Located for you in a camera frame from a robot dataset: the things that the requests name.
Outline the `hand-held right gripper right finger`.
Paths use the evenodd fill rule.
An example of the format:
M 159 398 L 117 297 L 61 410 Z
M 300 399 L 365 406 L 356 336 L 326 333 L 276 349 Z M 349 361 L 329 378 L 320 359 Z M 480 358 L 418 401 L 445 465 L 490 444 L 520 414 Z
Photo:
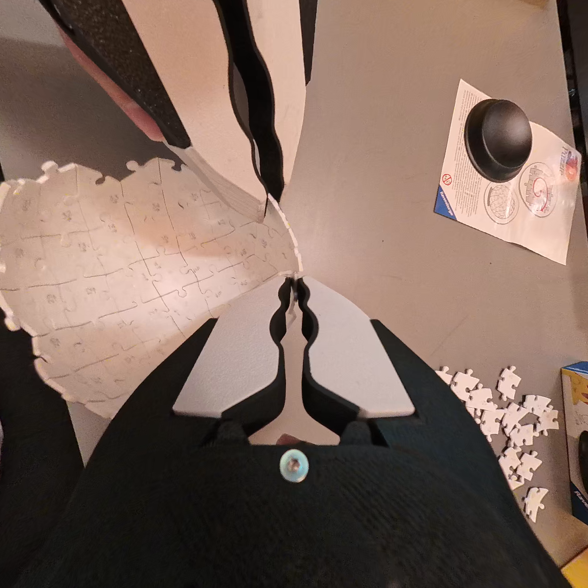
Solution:
M 369 316 L 316 279 L 296 282 L 306 340 L 306 412 L 336 435 L 354 421 L 406 417 L 415 407 Z

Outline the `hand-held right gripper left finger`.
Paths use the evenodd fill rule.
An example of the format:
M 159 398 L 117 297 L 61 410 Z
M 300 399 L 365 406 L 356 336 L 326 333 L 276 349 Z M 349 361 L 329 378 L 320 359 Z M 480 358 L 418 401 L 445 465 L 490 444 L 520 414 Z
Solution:
M 173 412 L 234 420 L 257 432 L 282 412 L 286 397 L 282 340 L 292 278 L 276 276 L 221 314 L 196 360 Z

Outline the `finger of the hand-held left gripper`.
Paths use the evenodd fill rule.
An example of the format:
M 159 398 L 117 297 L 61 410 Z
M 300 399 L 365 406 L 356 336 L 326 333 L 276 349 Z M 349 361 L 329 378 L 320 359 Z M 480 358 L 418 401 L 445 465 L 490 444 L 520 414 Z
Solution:
M 232 55 L 254 161 L 277 201 L 290 182 L 312 74 L 317 1 L 232 1 Z
M 254 140 L 232 100 L 232 64 L 213 1 L 123 1 L 187 133 L 168 144 L 228 207 L 264 220 L 268 195 L 255 166 Z

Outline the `partly built puzzle ball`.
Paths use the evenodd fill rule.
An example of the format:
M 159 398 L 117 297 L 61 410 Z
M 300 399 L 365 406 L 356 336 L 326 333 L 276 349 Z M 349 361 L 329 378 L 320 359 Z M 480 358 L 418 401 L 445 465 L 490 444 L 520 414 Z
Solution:
M 269 202 L 256 223 L 170 160 L 122 180 L 48 161 L 1 184 L 1 308 L 32 337 L 40 377 L 111 419 L 166 357 L 233 299 L 302 270 Z

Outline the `pile of white puzzle pieces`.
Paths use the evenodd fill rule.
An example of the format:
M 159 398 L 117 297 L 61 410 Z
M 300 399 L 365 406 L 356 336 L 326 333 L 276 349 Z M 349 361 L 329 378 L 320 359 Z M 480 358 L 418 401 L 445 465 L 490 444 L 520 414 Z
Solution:
M 435 373 L 472 418 L 500 475 L 534 531 L 548 527 L 557 496 L 560 414 L 546 393 L 526 389 L 516 366 L 499 369 L 494 383 L 483 383 L 471 368 L 435 366 Z

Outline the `blue and yellow puzzle box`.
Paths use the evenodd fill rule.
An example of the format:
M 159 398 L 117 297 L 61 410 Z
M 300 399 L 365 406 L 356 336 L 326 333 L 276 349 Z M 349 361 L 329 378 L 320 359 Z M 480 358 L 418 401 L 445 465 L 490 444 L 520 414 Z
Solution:
M 571 510 L 587 524 L 587 362 L 561 369 Z

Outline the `person's left hand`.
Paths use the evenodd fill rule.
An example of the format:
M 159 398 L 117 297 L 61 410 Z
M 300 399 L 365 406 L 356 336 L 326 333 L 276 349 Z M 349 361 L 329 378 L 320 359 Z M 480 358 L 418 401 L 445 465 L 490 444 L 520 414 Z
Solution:
M 165 138 L 153 118 L 123 89 L 95 65 L 63 32 L 58 29 L 65 46 L 76 62 L 97 82 L 127 117 L 152 141 L 164 142 Z

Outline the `black dome stand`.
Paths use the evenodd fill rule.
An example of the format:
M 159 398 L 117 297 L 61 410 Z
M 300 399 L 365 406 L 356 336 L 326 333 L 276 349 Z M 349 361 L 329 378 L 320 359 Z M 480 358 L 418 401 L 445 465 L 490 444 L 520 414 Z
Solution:
M 464 140 L 478 174 L 494 183 L 506 183 L 530 157 L 533 137 L 528 117 L 515 103 L 485 99 L 469 112 Z

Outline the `white instruction leaflet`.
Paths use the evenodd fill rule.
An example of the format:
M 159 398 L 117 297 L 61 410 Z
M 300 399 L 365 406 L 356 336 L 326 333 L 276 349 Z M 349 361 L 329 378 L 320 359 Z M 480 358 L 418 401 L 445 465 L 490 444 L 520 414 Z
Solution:
M 564 265 L 582 158 L 530 121 L 532 150 L 522 170 L 506 183 L 485 179 L 470 163 L 464 140 L 469 112 L 485 99 L 494 98 L 460 80 L 435 212 Z

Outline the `yellow plastic bin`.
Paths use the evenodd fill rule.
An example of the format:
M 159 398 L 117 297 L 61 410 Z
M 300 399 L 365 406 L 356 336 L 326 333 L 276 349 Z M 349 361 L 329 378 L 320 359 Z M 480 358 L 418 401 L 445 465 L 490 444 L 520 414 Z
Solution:
M 561 572 L 572 587 L 588 586 L 588 552 L 587 549 L 566 563 Z

